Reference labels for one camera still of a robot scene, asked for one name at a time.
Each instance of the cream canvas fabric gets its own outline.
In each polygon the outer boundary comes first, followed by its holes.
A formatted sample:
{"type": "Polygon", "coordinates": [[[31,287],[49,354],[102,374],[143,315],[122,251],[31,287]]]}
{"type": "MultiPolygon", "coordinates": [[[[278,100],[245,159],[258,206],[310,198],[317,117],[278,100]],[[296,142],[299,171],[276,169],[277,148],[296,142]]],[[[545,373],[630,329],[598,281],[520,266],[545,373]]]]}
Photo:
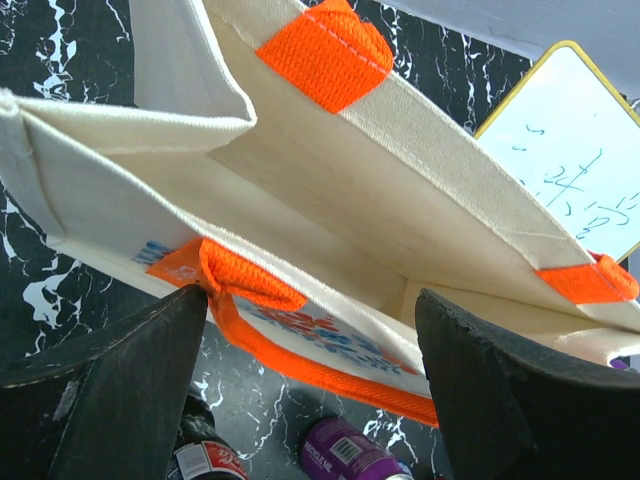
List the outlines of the cream canvas fabric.
{"type": "MultiPolygon", "coordinates": [[[[0,176],[53,248],[160,296],[173,287],[145,274],[154,252],[211,238],[421,373],[421,288],[597,363],[640,353],[638,304],[575,306],[535,275],[594,260],[399,76],[331,115],[255,56],[303,4],[130,4],[140,109],[0,94],[0,176]]],[[[422,376],[238,308],[290,351],[429,396],[422,376]]]]}

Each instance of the tote bag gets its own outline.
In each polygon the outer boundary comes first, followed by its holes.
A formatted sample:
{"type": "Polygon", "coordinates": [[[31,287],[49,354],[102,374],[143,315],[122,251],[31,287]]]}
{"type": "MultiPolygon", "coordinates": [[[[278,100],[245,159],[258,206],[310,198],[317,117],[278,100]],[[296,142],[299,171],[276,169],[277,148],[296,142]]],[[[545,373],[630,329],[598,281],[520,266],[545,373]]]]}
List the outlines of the tote bag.
{"type": "Polygon", "coordinates": [[[200,282],[267,366],[431,425],[423,288],[593,362],[640,353],[637,283],[345,0],[130,4],[139,109],[0,94],[0,176],[51,247],[157,296],[200,282]]]}

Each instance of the orange strap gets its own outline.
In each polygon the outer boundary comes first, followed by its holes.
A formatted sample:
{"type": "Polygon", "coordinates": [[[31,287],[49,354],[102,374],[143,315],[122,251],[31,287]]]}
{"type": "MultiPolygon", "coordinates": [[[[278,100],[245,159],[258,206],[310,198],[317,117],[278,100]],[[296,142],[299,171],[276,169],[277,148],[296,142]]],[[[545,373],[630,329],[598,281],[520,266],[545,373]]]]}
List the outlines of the orange strap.
{"type": "Polygon", "coordinates": [[[593,254],[595,264],[537,270],[556,292],[575,305],[635,300],[638,282],[609,255],[593,254]]]}
{"type": "Polygon", "coordinates": [[[322,108],[338,113],[384,81],[393,54],[346,0],[307,9],[256,54],[322,108]]]}
{"type": "Polygon", "coordinates": [[[227,340],[265,366],[338,395],[427,425],[438,425],[431,399],[329,368],[280,347],[253,328],[238,314],[231,295],[284,311],[299,310],[307,299],[263,268],[212,240],[192,240],[149,267],[147,273],[176,287],[200,282],[210,294],[211,311],[227,340]]]}

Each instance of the black and white marble pattern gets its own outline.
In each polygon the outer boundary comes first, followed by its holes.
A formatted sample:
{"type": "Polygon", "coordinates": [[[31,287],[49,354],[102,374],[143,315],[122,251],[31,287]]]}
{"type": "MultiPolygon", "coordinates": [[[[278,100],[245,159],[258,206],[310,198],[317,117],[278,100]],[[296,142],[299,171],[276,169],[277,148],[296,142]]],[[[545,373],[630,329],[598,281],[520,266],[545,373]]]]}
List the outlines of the black and white marble pattern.
{"type": "MultiPolygon", "coordinates": [[[[388,39],[396,71],[469,132],[531,66],[394,8],[352,3],[388,39]]],[[[1,87],[55,100],[132,104],[126,0],[0,0],[0,20],[1,87]]],[[[4,189],[0,211],[0,364],[85,335],[153,301],[48,249],[4,189]]],[[[284,378],[230,346],[214,325],[206,327],[193,382],[252,478],[306,478],[296,460],[300,431],[329,414],[343,415],[387,446],[416,479],[452,478],[437,430],[284,378]]]]}

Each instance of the purple bottle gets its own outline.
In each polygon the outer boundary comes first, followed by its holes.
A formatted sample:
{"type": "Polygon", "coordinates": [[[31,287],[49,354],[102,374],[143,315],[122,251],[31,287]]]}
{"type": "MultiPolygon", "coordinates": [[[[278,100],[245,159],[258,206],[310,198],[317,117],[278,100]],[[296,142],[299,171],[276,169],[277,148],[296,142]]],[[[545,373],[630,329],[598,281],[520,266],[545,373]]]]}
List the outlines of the purple bottle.
{"type": "Polygon", "coordinates": [[[312,480],[413,480],[406,466],[340,418],[311,429],[300,463],[312,480]]]}

